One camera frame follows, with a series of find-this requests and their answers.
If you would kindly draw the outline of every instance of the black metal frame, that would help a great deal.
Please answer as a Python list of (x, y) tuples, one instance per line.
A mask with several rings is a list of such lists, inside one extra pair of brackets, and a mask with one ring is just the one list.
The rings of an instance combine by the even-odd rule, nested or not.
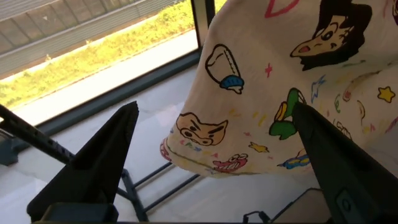
[[(123, 84), (113, 90), (110, 90), (96, 98), (77, 106), (69, 111), (60, 114), (42, 124), (37, 126), (42, 133), (47, 136), (63, 131), (87, 118), (93, 116), (100, 111), (109, 108), (110, 106), (125, 100), (132, 95), (135, 95), (167, 78), (176, 75), (178, 72), (182, 72), (199, 62), (201, 48), (203, 47), (205, 37), (207, 35), (208, 26), (212, 18), (215, 16), (215, 2), (214, 0), (191, 0), (193, 18), (195, 21), (195, 30), (197, 33), (198, 49), (193, 52), (184, 55), (172, 62), (169, 62), (155, 70), (142, 75), (141, 77), (131, 80), (130, 82)], [(17, 155), (23, 150), (27, 149), (29, 145), (26, 142), (21, 141), (17, 138), (9, 138), (5, 141), (0, 142), (0, 164), (6, 166), (18, 162)], [(154, 208), (165, 199), (169, 198), (180, 189), (184, 188), (189, 183), (193, 182), (199, 177), (198, 174), (193, 175), (186, 181), (182, 182), (176, 188), (168, 192), (167, 194), (158, 198), (155, 202), (147, 207), (144, 207), (137, 193), (137, 187), (155, 177), (157, 174), (165, 170), (172, 165), (171, 162), (166, 163), (162, 167), (153, 171), (151, 174), (144, 177), (142, 180), (133, 183), (129, 172), (124, 169), (122, 173), (122, 180), (126, 186), (126, 191), (118, 190), (118, 194), (131, 201), (137, 218), (140, 222), (149, 221), (147, 212)]]

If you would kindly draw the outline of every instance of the marble floor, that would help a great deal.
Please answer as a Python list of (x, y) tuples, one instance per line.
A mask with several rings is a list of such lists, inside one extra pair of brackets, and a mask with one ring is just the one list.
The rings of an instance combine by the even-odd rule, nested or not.
[[(53, 136), (61, 145), (77, 152), (84, 143), (123, 104), (136, 100), (140, 115), (134, 132), (125, 168), (133, 181), (142, 179), (166, 161), (159, 154), (159, 143), (167, 135), (182, 109), (195, 67), (120, 102), (91, 118)], [(389, 133), (392, 139), (397, 130)], [(370, 150), (377, 160), (397, 175), (398, 161), (391, 159), (390, 141), (381, 141), (382, 150)], [(35, 149), (19, 155), (19, 162), (11, 167), (0, 167), (0, 217), (2, 223), (26, 224), (25, 212), (29, 201), (62, 168), (62, 164)], [(139, 189), (144, 206), (165, 194), (193, 174), (173, 167), (151, 183)], [(275, 216), (289, 202), (309, 187), (316, 187), (314, 176), (297, 179), (276, 175), (252, 175), (227, 179), (202, 178), (185, 187), (172, 198), (149, 212), (152, 222), (241, 222), (245, 213), (262, 210)], [(132, 205), (117, 196), (115, 206), (119, 221), (136, 221)], [(252, 217), (251, 222), (260, 222)]]

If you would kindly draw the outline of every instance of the grass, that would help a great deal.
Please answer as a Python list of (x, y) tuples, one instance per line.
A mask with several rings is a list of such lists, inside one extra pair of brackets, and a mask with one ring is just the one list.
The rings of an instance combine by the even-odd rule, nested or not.
[[(216, 11), (225, 2), (216, 0)], [(189, 0), (166, 7), (155, 19), (127, 32), (111, 34), (100, 44), (88, 44), (85, 49), (62, 55), (44, 68), (26, 70), (11, 81), (0, 80), (0, 104), (12, 109), (194, 28)]]

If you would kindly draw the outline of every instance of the red heart drawing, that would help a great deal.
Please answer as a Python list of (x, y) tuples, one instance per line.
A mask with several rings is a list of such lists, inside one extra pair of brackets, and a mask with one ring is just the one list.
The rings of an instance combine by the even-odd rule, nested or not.
[(273, 8), (274, 8), (274, 4), (275, 4), (275, 0), (270, 0), (269, 4), (268, 4), (268, 8), (266, 11), (266, 14), (264, 15), (265, 18), (271, 18), (271, 17), (275, 17), (275, 16), (279, 16), (281, 14), (285, 14), (286, 12), (289, 12), (291, 9), (293, 9), (297, 3), (299, 3), (300, 0), (293, 0), (288, 6), (286, 6), (285, 8), (277, 11), (277, 12), (272, 12)]

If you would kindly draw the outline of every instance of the green cartoon character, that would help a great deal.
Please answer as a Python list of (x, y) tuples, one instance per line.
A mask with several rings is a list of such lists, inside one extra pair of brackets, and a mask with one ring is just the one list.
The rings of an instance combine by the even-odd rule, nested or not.
[(291, 88), (286, 101), (280, 104), (275, 114), (274, 122), (269, 128), (269, 135), (279, 136), (279, 140), (285, 140), (297, 132), (291, 118), (293, 107), (297, 102), (307, 104), (300, 90)]

